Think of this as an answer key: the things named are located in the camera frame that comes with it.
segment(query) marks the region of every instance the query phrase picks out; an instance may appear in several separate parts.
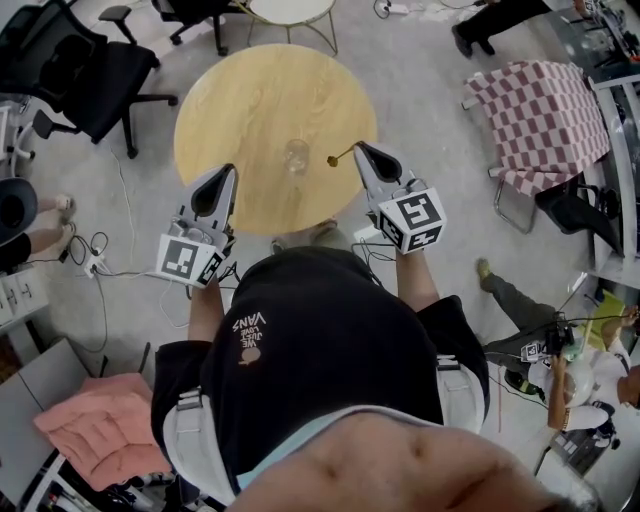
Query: round wooden table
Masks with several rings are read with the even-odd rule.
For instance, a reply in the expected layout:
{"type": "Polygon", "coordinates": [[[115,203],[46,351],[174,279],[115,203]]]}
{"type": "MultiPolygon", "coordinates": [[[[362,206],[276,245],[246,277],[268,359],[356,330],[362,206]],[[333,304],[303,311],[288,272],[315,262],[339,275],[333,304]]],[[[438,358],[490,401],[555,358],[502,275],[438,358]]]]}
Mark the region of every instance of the round wooden table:
{"type": "Polygon", "coordinates": [[[326,55],[295,45],[249,48],[207,71],[176,124],[178,172],[189,184],[225,163],[238,169],[231,225],[261,235],[309,228],[342,210],[362,189],[352,156],[327,157],[377,139],[376,117],[354,76],[326,55]],[[285,163],[292,140],[309,147],[302,175],[285,163]]]}

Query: pink cloth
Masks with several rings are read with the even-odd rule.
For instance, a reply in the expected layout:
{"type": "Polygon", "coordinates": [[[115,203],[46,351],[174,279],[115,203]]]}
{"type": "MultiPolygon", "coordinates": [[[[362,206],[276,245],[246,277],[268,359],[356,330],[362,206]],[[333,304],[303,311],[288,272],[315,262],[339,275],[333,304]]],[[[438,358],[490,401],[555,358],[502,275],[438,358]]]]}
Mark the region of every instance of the pink cloth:
{"type": "Polygon", "coordinates": [[[465,82],[493,129],[496,173],[533,196],[584,171],[609,151],[609,137],[583,71],[557,62],[513,62],[465,82]]]}
{"type": "Polygon", "coordinates": [[[34,423],[96,491],[170,471],[151,433],[152,393],[140,374],[85,380],[34,423]]]}

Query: black shirt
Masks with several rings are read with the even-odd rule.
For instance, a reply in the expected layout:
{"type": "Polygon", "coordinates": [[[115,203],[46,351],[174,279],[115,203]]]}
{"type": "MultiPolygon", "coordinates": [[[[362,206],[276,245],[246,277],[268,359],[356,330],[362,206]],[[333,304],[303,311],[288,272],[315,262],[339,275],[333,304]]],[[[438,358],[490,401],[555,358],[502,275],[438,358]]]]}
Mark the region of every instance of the black shirt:
{"type": "Polygon", "coordinates": [[[437,353],[473,371],[488,404],[487,363],[458,297],[416,314],[350,253],[285,251],[247,272],[213,345],[160,348],[154,436],[164,447],[166,414],[201,385],[233,482],[307,422],[352,405],[442,423],[437,353]]]}

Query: black pants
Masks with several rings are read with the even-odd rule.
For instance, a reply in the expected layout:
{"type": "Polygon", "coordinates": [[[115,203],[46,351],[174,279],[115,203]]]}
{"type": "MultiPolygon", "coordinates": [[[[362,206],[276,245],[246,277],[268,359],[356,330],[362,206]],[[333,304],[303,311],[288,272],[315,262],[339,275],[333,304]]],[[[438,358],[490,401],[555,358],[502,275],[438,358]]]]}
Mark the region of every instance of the black pants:
{"type": "Polygon", "coordinates": [[[493,295],[502,311],[520,330],[509,338],[485,345],[487,360],[518,372],[526,379],[529,363],[520,360],[520,350],[532,341],[544,341],[547,324],[553,322],[556,310],[548,304],[538,304],[495,274],[489,274],[480,286],[493,295]]]}
{"type": "Polygon", "coordinates": [[[523,21],[550,11],[543,0],[500,0],[460,23],[458,33],[469,42],[486,41],[523,21]]]}

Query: gray floor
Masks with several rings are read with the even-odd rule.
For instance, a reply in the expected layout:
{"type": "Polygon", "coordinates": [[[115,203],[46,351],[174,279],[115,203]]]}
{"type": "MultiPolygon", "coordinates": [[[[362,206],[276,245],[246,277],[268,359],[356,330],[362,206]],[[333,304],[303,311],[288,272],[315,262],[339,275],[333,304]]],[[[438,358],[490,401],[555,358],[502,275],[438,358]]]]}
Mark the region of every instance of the gray floor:
{"type": "MultiPolygon", "coordinates": [[[[80,0],[74,9],[92,25],[106,5],[116,3],[80,0]]],[[[356,75],[370,95],[378,115],[379,139],[404,152],[416,173],[437,188],[449,224],[442,242],[427,251],[427,259],[441,294],[462,298],[470,325],[486,342],[511,334],[515,328],[491,298],[479,290],[474,273],[477,257],[488,257],[496,272],[538,301],[559,306],[567,297],[567,286],[587,264],[589,240],[586,234],[561,234],[543,214],[528,236],[495,215],[492,202],[496,183],[486,172],[494,160],[491,133],[481,108],[465,112],[460,107],[462,84],[477,71],[495,69],[514,60],[553,58],[558,49],[548,43],[544,21],[538,20],[496,37],[496,57],[478,55],[467,60],[457,52],[450,35],[454,20],[467,13],[446,10],[437,3],[425,5],[426,12],[382,21],[372,12],[370,0],[339,0],[334,11],[340,44],[337,59],[356,75]],[[546,48],[541,41],[546,41],[546,48]]],[[[183,98],[220,59],[210,28],[202,25],[194,29],[185,36],[182,46],[174,48],[167,34],[175,25],[161,23],[146,2],[133,7],[135,11],[128,22],[134,34],[141,44],[156,51],[163,64],[149,77],[144,90],[173,92],[183,98]]],[[[243,17],[228,17],[224,38],[232,52],[245,47],[248,28],[248,20],[243,17]]],[[[95,30],[122,40],[106,24],[96,24],[95,30]]],[[[293,39],[327,50],[319,37],[304,29],[294,30],[293,39]]],[[[258,26],[254,33],[254,44],[284,40],[284,31],[274,27],[258,26]]],[[[31,115],[37,108],[34,102],[31,115]]],[[[84,135],[54,134],[49,140],[33,140],[38,157],[25,172],[41,196],[64,191],[76,198],[75,221],[80,234],[108,234],[110,242],[105,254],[113,272],[142,272],[155,264],[159,235],[167,228],[181,190],[172,151],[178,110],[179,107],[169,108],[166,104],[133,107],[140,149],[133,161],[126,157],[120,126],[97,147],[84,135]],[[131,201],[136,232],[133,263],[129,256],[132,233],[127,205],[118,164],[109,147],[121,161],[131,201]]],[[[508,194],[506,199],[507,208],[516,213],[522,214],[531,207],[528,198],[516,194],[508,194]]],[[[351,235],[368,225],[365,210],[365,200],[360,195],[338,215],[346,233],[351,235]]],[[[232,260],[238,261],[242,273],[268,255],[269,239],[244,233],[238,233],[238,238],[232,260]]],[[[97,284],[87,278],[75,278],[81,272],[70,261],[64,266],[42,264],[41,269],[52,303],[50,318],[40,321],[45,332],[50,337],[65,334],[86,347],[99,346],[105,331],[97,284]]],[[[395,290],[391,264],[375,263],[374,270],[388,288],[395,290]]],[[[109,342],[104,351],[110,359],[108,373],[135,370],[146,342],[158,347],[186,336],[186,330],[174,329],[160,310],[166,282],[144,277],[103,278],[101,282],[108,316],[109,342]]],[[[183,287],[173,286],[164,295],[163,304],[174,324],[186,322],[188,301],[183,287]]],[[[581,303],[573,306],[577,311],[581,309],[581,303]]],[[[102,357],[82,350],[80,355],[92,368],[102,357]]],[[[492,373],[497,375],[495,367],[492,373]]],[[[150,380],[152,376],[150,364],[145,377],[150,380]]],[[[483,433],[512,449],[532,467],[550,435],[544,411],[505,397],[499,429],[496,407],[492,408],[483,433]]]]}

